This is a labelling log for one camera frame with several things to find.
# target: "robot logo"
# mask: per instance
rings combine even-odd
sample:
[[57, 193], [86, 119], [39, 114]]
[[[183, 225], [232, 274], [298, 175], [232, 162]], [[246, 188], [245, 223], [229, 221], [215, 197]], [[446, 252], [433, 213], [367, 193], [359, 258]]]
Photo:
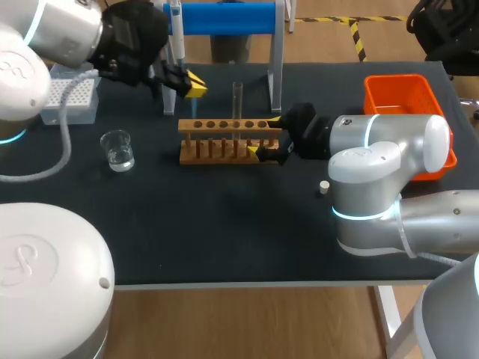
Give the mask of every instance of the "robot logo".
[[6, 271], [16, 271], [19, 275], [10, 276], [10, 279], [3, 277], [0, 279], [0, 286], [16, 286], [27, 280], [32, 275], [30, 263], [38, 257], [38, 251], [31, 245], [19, 245], [15, 248], [16, 264], [11, 267], [4, 267]]
[[0, 297], [24, 297], [47, 285], [58, 268], [56, 250], [37, 236], [0, 238]]
[[6, 61], [0, 62], [0, 71], [11, 71], [14, 76], [22, 76], [25, 80], [27, 79], [25, 75], [23, 75], [22, 69], [13, 67]]
[[0, 50], [0, 83], [12, 88], [26, 88], [34, 81], [34, 68], [23, 55]]

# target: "glass test tube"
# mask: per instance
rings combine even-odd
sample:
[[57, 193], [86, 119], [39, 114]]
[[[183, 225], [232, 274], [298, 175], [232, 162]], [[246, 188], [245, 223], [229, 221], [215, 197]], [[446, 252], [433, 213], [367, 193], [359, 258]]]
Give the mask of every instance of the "glass test tube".
[[[241, 120], [242, 114], [242, 83], [241, 82], [233, 82], [233, 116], [232, 120]], [[232, 139], [240, 140], [241, 134], [239, 132], [232, 133]]]

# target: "test tube rack hole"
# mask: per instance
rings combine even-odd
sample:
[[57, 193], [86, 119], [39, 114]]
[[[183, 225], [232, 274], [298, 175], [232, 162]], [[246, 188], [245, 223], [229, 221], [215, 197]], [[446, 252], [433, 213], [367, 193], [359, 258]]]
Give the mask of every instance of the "test tube rack hole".
[[[266, 120], [179, 120], [178, 132], [185, 135], [181, 143], [180, 164], [182, 165], [247, 165], [259, 163], [248, 150], [248, 146], [278, 148], [277, 137], [281, 129], [269, 127]], [[261, 134], [266, 138], [192, 139], [192, 135], [247, 133]]]

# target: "yellow object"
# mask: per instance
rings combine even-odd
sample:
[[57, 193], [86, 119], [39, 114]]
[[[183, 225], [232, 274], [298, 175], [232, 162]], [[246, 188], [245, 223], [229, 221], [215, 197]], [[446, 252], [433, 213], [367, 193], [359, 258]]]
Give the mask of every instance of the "yellow object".
[[191, 80], [192, 88], [186, 94], [188, 98], [199, 98], [202, 97], [207, 92], [207, 84], [197, 77], [190, 70], [187, 70], [188, 77]]
[[251, 154], [251, 157], [259, 161], [260, 159], [256, 156], [257, 149], [258, 147], [256, 146], [248, 146], [248, 151]]

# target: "black table mat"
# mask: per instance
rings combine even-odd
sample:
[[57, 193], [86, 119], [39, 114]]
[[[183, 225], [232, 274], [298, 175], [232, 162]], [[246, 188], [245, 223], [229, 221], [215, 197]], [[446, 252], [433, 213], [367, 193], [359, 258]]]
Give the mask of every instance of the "black table mat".
[[[231, 116], [231, 85], [241, 81], [243, 118], [271, 117], [266, 66], [197, 65], [209, 92], [199, 118]], [[408, 186], [411, 196], [479, 188], [479, 145], [440, 63], [287, 64], [282, 106], [312, 102], [337, 117], [361, 114], [366, 76], [420, 73], [431, 84], [454, 132], [456, 169], [441, 181]], [[104, 236], [117, 284], [425, 280], [447, 269], [406, 255], [354, 257], [340, 249], [327, 199], [315, 188], [327, 180], [327, 162], [291, 158], [276, 165], [178, 165], [177, 118], [190, 118], [179, 100], [174, 117], [146, 88], [103, 80], [93, 126], [71, 128], [73, 156], [60, 174], [36, 183], [0, 185], [0, 203], [41, 202], [90, 221]], [[125, 129], [132, 136], [135, 167], [112, 173], [100, 136]], [[37, 126], [0, 158], [3, 174], [41, 171], [58, 160], [58, 129]]]

